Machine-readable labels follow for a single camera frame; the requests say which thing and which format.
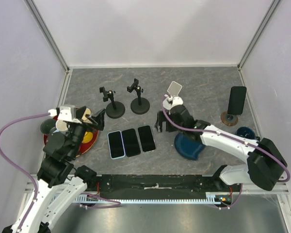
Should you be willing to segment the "black round phone stand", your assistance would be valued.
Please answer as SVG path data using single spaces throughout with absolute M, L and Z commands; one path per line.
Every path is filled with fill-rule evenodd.
M 125 113 L 125 106 L 123 103 L 114 100 L 115 91 L 109 90 L 106 91 L 105 87 L 100 87 L 99 92 L 103 94 L 103 101 L 111 102 L 106 107 L 106 114 L 109 118 L 118 119 L 122 117 Z

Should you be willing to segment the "light blue phone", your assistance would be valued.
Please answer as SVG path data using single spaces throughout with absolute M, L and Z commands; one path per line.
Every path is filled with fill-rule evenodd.
M 125 157 L 125 149 L 123 138 L 120 131 L 108 133 L 108 145 L 111 159 L 119 159 Z

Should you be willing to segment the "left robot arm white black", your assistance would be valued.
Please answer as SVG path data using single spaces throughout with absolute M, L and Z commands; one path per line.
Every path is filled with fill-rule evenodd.
M 79 154 L 86 132 L 104 129 L 106 110 L 101 109 L 95 114 L 86 114 L 85 110 L 85 106 L 76 108 L 74 105 L 62 105 L 41 115 L 62 120 L 68 132 L 56 132 L 48 136 L 43 148 L 46 157 L 36 179 L 12 162 L 0 148 L 1 156 L 28 176 L 34 185 L 33 193 L 20 217 L 13 225 L 5 227 L 4 233 L 49 233 L 78 195 L 85 190 L 95 189 L 97 174 L 87 166 L 76 169 L 73 177 L 68 176 L 74 168 L 71 161 Z M 6 128 L 3 126 L 0 129 L 0 136 Z

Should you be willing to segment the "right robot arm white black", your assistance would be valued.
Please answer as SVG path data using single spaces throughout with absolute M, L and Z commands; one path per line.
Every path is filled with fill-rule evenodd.
M 179 131 L 192 142 L 222 150 L 243 161 L 242 165 L 218 168 L 212 179 L 216 190 L 224 191 L 236 183 L 253 183 L 271 191 L 277 183 L 290 180 L 287 163 L 272 140 L 247 139 L 225 132 L 206 121 L 195 120 L 182 104 L 161 108 L 156 124 L 158 131 L 162 131 L 162 123 L 166 122 L 168 132 Z

